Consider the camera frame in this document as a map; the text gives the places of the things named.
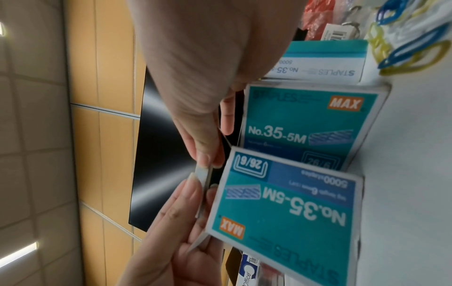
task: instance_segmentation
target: blue paper clip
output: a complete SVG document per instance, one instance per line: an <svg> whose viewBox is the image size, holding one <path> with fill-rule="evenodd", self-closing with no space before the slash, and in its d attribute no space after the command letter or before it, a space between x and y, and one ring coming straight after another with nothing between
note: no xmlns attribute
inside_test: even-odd
<svg viewBox="0 0 452 286"><path fill-rule="evenodd" d="M378 25L387 25L396 21L404 13L409 1L410 0L386 1L386 3L378 10L375 22L377 22ZM394 14L385 18L386 13L390 13L391 11L394 11Z"/></svg>
<svg viewBox="0 0 452 286"><path fill-rule="evenodd" d="M411 42L404 44L391 52L379 65L378 69L387 68L411 58L414 54L425 50L439 41L449 30L450 22L441 25Z"/></svg>

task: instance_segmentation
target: ceiling light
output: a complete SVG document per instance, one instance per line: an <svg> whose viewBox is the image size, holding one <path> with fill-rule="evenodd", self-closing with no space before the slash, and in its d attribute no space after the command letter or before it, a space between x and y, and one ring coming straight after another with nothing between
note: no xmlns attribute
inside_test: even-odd
<svg viewBox="0 0 452 286"><path fill-rule="evenodd" d="M0 268L2 268L5 265L10 264L13 261L16 261L17 259L29 254L30 252L35 251L38 249L38 243L30 244L29 246L26 246L20 250L17 250L14 253L11 253L10 255L3 257L0 259Z"/></svg>

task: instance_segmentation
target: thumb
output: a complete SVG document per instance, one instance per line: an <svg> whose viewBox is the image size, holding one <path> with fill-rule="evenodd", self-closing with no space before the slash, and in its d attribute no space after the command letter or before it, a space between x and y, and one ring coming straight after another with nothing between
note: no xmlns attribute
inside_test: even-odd
<svg viewBox="0 0 452 286"><path fill-rule="evenodd" d="M202 168L209 168L217 157L220 139L216 112L208 114L178 114L178 121L196 146L196 162Z"/></svg>
<svg viewBox="0 0 452 286"><path fill-rule="evenodd" d="M195 173L191 173L179 197L143 241L146 261L156 267L166 267L193 228L201 198L201 183Z"/></svg>

